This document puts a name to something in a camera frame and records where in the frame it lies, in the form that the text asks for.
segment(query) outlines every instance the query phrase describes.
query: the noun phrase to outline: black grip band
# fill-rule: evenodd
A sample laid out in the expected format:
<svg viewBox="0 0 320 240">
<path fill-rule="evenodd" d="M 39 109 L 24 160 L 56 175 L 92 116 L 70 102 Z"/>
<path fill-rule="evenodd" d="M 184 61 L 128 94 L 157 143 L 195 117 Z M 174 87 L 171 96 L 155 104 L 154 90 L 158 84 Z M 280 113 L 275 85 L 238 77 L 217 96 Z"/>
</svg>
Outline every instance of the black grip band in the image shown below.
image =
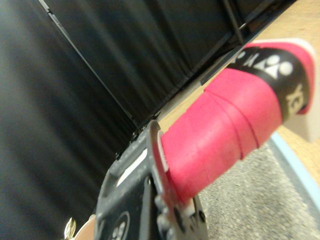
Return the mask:
<svg viewBox="0 0 320 240">
<path fill-rule="evenodd" d="M 309 102 L 307 74 L 302 63 L 290 52 L 275 48 L 248 47 L 227 67 L 256 75 L 267 82 L 278 98 L 282 122 Z"/>
</svg>

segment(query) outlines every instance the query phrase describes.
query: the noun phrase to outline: black backdrop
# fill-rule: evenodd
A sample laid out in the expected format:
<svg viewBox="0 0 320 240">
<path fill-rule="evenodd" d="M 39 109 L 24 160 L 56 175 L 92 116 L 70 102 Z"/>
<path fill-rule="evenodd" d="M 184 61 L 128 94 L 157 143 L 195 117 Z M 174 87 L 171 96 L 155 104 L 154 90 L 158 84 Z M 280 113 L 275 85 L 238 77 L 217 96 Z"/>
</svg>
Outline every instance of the black backdrop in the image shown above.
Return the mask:
<svg viewBox="0 0 320 240">
<path fill-rule="evenodd" d="M 45 2 L 87 64 L 39 1 L 0 2 L 1 239 L 81 226 L 115 153 L 234 35 L 219 0 Z M 243 23 L 274 1 L 244 2 Z"/>
</svg>

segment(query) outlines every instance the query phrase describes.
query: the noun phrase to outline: blue stripe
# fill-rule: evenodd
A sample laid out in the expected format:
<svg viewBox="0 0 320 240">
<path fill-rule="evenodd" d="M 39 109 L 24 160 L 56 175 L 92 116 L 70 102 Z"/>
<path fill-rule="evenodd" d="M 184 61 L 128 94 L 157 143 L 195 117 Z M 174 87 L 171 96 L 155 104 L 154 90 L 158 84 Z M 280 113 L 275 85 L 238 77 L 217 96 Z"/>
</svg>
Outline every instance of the blue stripe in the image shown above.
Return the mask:
<svg viewBox="0 0 320 240">
<path fill-rule="evenodd" d="M 296 176 L 299 178 L 303 187 L 305 188 L 306 192 L 308 193 L 315 207 L 320 213 L 320 188 L 315 180 L 312 178 L 308 170 L 301 163 L 301 161 L 292 151 L 289 145 L 279 135 L 279 133 L 275 132 L 274 134 L 272 134 L 271 140 L 277 145 L 278 150 L 282 153 L 285 160 L 288 162 Z"/>
</svg>

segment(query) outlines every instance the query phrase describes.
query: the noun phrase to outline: gray carpet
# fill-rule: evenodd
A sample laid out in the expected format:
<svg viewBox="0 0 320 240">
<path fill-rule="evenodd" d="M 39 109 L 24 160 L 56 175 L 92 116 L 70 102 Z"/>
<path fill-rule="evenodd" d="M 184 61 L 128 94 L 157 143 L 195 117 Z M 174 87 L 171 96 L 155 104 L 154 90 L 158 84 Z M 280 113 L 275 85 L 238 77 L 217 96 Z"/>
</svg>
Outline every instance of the gray carpet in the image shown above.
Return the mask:
<svg viewBox="0 0 320 240">
<path fill-rule="evenodd" d="M 199 196 L 210 240 L 320 240 L 308 206 L 267 144 Z"/>
</svg>

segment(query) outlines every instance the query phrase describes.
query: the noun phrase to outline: racket handle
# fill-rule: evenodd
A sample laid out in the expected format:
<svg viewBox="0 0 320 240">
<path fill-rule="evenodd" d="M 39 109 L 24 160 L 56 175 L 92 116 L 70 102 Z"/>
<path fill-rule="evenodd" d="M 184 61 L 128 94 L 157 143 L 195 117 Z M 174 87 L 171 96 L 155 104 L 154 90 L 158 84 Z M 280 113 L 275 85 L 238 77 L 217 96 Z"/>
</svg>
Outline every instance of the racket handle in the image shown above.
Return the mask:
<svg viewBox="0 0 320 240">
<path fill-rule="evenodd" d="M 311 105 L 315 63 L 303 46 L 259 42 L 244 50 L 162 136 L 171 186 L 186 202 Z"/>
</svg>

